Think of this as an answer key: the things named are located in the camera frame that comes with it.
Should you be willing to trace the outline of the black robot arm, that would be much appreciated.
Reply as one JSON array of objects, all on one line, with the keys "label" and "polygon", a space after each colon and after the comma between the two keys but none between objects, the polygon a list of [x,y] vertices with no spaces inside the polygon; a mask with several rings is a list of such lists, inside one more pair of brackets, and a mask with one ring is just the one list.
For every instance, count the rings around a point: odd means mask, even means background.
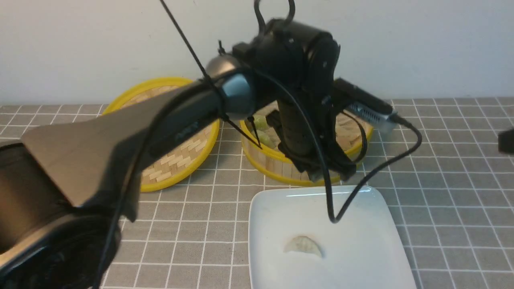
[{"label": "black robot arm", "polygon": [[339,147],[334,71],[341,46],[290,19],[220,52],[206,75],[92,120],[39,126],[1,145],[2,289],[97,289],[138,217],[143,171],[218,119],[268,120],[300,172],[329,183],[352,176]]}]

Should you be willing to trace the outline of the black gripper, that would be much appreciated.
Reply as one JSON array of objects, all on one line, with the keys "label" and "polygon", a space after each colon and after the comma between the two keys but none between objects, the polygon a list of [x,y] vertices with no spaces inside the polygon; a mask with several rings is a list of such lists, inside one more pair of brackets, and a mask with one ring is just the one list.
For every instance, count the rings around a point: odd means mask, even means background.
[{"label": "black gripper", "polygon": [[[319,141],[330,173],[339,174],[347,181],[356,173],[357,164],[336,142],[336,116],[342,112],[345,102],[334,100],[327,95],[314,97],[308,93],[296,95],[306,116],[313,124],[314,135]],[[277,110],[267,115],[267,123],[280,140],[278,149],[301,173],[306,173],[310,181],[323,181],[323,170],[316,143],[301,111],[290,97],[283,95],[277,100]]]}]

